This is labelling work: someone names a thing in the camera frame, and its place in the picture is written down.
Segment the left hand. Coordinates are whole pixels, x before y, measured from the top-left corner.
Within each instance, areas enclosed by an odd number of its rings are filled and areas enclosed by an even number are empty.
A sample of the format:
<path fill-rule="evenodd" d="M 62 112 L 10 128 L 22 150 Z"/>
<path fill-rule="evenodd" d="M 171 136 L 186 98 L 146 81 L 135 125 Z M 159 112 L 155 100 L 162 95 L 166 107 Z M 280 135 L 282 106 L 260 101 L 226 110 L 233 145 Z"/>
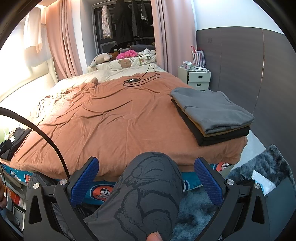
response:
<path fill-rule="evenodd" d="M 5 197 L 5 185 L 3 184 L 2 180 L 0 179 L 0 207 L 4 208 L 7 205 L 7 199 Z"/>

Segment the right hand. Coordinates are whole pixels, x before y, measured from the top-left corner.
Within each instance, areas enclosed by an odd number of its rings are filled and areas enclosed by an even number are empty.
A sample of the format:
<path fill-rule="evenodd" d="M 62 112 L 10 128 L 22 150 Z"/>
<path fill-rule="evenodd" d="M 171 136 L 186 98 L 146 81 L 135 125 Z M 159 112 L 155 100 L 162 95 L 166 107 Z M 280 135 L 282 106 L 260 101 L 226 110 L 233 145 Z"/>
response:
<path fill-rule="evenodd" d="M 159 232 L 153 232 L 148 235 L 147 241 L 163 241 Z"/>

